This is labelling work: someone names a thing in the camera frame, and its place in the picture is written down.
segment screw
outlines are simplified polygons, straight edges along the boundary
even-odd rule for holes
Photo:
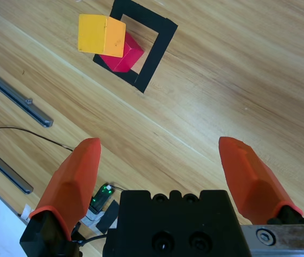
[[[260,242],[262,242],[264,245],[274,245],[275,244],[275,237],[272,234],[271,231],[265,230],[265,229],[259,229],[257,231],[257,238]]]
[[[33,104],[33,100],[31,98],[28,98],[25,100],[26,104]]]

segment black cable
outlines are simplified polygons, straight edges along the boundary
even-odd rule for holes
[[[126,189],[120,188],[118,186],[110,185],[112,188],[120,190],[120,191],[126,191]]]
[[[77,243],[79,244],[79,246],[84,246],[88,242],[91,242],[91,241],[94,241],[94,240],[97,240],[97,239],[101,239],[101,238],[106,238],[106,237],[107,237],[107,234],[100,235],[100,236],[95,236],[95,237],[91,237],[89,239],[77,241]]]
[[[49,142],[51,142],[51,143],[54,143],[54,144],[56,144],[56,145],[58,145],[58,146],[61,146],[61,147],[65,148],[65,149],[67,149],[68,151],[71,151],[71,152],[73,151],[73,149],[71,149],[71,148],[69,148],[69,147],[63,145],[62,143],[58,143],[58,142],[56,142],[56,141],[54,141],[54,140],[52,140],[52,139],[49,139],[49,138],[46,138],[46,137],[44,137],[44,136],[42,136],[42,135],[36,134],[35,132],[32,132],[32,131],[30,131],[30,130],[26,130],[25,128],[13,127],[13,126],[3,126],[3,127],[0,127],[0,129],[11,129],[11,130],[21,130],[21,131],[25,131],[25,132],[28,132],[28,133],[30,133],[30,134],[33,134],[33,135],[35,135],[35,136],[37,136],[37,137],[39,137],[39,138],[45,139],[45,140],[47,140],[47,141],[49,141]]]

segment black tape square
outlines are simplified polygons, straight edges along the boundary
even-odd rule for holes
[[[121,20],[124,14],[158,32],[157,39],[140,73],[138,74],[133,70],[129,72],[113,72],[99,55],[94,55],[93,61],[144,93],[178,25],[132,0],[115,0],[110,16],[114,19]]]

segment metal bracket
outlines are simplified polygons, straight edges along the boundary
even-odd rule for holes
[[[3,79],[0,78],[0,91],[33,119],[44,127],[51,127],[53,120],[33,104],[33,100],[26,98]]]
[[[33,191],[33,187],[25,181],[17,172],[15,172],[9,165],[7,165],[0,158],[0,172],[4,174],[16,187],[18,187],[23,193],[30,194]]]
[[[253,257],[304,256],[304,225],[242,225]]]

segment wood grain surface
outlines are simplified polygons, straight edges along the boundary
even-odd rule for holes
[[[228,190],[218,139],[234,137],[304,211],[304,1],[137,2],[179,25],[145,94],[77,51],[79,14],[109,15],[112,0],[0,0],[0,76],[54,119],[43,128],[0,93],[0,125],[71,147],[99,137],[97,185],[152,195]],[[156,33],[123,20],[145,59]],[[23,195],[0,173],[0,196],[17,212],[35,207],[68,155],[25,132],[0,131],[0,157],[34,187]],[[85,256],[100,256],[103,244],[84,247]]]

